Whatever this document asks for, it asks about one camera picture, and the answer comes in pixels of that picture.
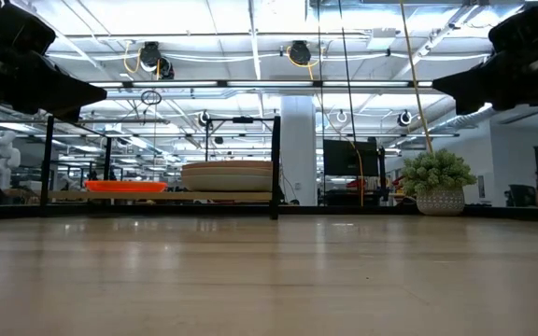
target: white plant pot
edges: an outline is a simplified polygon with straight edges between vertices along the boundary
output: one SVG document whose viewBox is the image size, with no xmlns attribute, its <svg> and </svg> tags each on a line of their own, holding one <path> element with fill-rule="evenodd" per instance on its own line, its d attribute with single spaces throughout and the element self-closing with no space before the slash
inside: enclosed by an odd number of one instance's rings
<svg viewBox="0 0 538 336">
<path fill-rule="evenodd" d="M 418 211 L 429 216 L 457 216 L 464 210 L 464 190 L 434 189 L 417 195 Z"/>
</svg>

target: black pole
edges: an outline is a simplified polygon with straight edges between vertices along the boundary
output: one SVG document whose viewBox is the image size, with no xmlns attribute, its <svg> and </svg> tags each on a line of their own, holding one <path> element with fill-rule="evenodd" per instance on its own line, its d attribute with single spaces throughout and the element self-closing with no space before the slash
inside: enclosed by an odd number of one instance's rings
<svg viewBox="0 0 538 336">
<path fill-rule="evenodd" d="M 51 149 L 53 144 L 53 125 L 55 118 L 47 118 L 47 135 L 45 137 L 45 153 L 43 154 L 43 164 L 41 166 L 41 206 L 46 206 L 49 202 L 49 176 L 51 169 Z"/>
<path fill-rule="evenodd" d="M 205 124 L 205 161 L 209 161 L 209 125 L 211 120 L 207 119 Z"/>
<path fill-rule="evenodd" d="M 269 216 L 271 219 L 279 217 L 279 150 L 281 146 L 281 117 L 273 121 L 273 134 L 271 135 L 271 163 L 273 166 L 271 202 L 269 203 Z"/>
<path fill-rule="evenodd" d="M 387 202 L 389 193 L 388 193 L 388 180 L 385 177 L 385 149 L 382 147 L 379 149 L 379 183 L 381 184 L 381 195 L 383 196 L 383 201 Z"/>
<path fill-rule="evenodd" d="M 103 169 L 103 180 L 109 180 L 109 171 L 111 169 L 111 146 L 113 145 L 113 138 L 107 138 L 107 147 L 105 148 L 105 166 Z"/>
</svg>

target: wooden board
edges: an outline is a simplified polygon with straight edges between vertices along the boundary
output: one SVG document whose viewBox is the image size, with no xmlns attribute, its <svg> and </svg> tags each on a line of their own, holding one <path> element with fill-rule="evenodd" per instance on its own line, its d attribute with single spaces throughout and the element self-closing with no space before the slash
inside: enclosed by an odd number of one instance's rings
<svg viewBox="0 0 538 336">
<path fill-rule="evenodd" d="M 62 200 L 216 200 L 271 201 L 271 192 L 89 192 L 50 191 L 49 198 Z"/>
</svg>

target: white column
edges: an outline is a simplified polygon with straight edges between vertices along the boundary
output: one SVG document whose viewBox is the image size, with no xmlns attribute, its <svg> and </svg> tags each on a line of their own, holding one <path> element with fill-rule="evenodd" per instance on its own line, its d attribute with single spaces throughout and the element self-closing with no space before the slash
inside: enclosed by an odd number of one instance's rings
<svg viewBox="0 0 538 336">
<path fill-rule="evenodd" d="M 281 178 L 280 185 L 288 201 L 296 199 L 300 205 L 317 205 L 316 146 L 313 98 L 282 97 L 281 164 L 285 178 Z"/>
</svg>

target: orange tray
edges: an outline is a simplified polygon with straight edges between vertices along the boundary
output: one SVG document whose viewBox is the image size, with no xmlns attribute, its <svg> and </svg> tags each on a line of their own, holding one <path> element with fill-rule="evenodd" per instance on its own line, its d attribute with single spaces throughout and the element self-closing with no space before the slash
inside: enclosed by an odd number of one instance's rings
<svg viewBox="0 0 538 336">
<path fill-rule="evenodd" d="M 167 187 L 164 182 L 139 181 L 86 181 L 85 184 L 94 192 L 162 192 Z"/>
</svg>

